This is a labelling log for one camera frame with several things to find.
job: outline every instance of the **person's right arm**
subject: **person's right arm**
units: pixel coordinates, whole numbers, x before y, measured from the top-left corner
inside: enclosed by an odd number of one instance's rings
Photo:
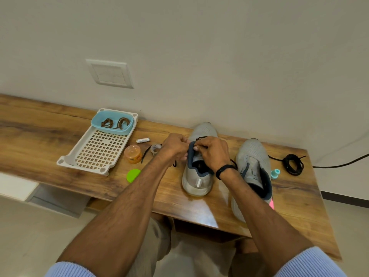
[[[206,165],[214,172],[225,164],[231,164],[228,145],[219,138],[201,139],[195,143],[195,150],[201,152]],[[313,247],[311,241],[249,187],[237,170],[226,169],[220,178],[236,200],[256,247],[273,274],[301,252]]]

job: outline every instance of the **hand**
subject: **hand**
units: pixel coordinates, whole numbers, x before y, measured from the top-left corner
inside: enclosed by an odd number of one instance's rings
[[[190,140],[187,137],[182,134],[171,133],[164,140],[160,154],[170,158],[173,162],[175,160],[186,160],[189,144]]]
[[[193,147],[199,151],[205,160],[205,164],[215,172],[226,164],[232,164],[229,159],[228,144],[217,137],[208,136],[196,141]]]

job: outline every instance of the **wall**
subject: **wall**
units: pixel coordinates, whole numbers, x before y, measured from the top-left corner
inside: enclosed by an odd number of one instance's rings
[[[369,0],[0,0],[0,92],[138,112],[304,147],[316,165],[369,152]],[[127,62],[134,90],[85,59]],[[316,171],[369,199],[369,158]]]

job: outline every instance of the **gray shoe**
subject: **gray shoe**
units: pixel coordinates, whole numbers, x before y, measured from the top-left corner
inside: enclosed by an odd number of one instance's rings
[[[196,139],[207,136],[218,137],[218,134],[209,122],[204,122],[198,125],[189,137],[191,143],[188,149],[187,165],[182,176],[182,186],[188,194],[193,196],[204,196],[213,186],[214,172],[206,166],[201,153],[193,150]]]
[[[270,181],[270,160],[268,153],[257,139],[246,140],[236,156],[238,172],[247,184],[268,204],[272,201],[272,183]],[[232,197],[233,214],[245,221],[240,209]]]

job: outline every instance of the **blue sleeve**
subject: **blue sleeve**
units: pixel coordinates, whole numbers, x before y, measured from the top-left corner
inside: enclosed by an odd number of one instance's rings
[[[320,248],[312,247],[287,262],[275,277],[346,277]]]
[[[61,261],[50,267],[45,277],[95,277],[95,275],[76,263]]]

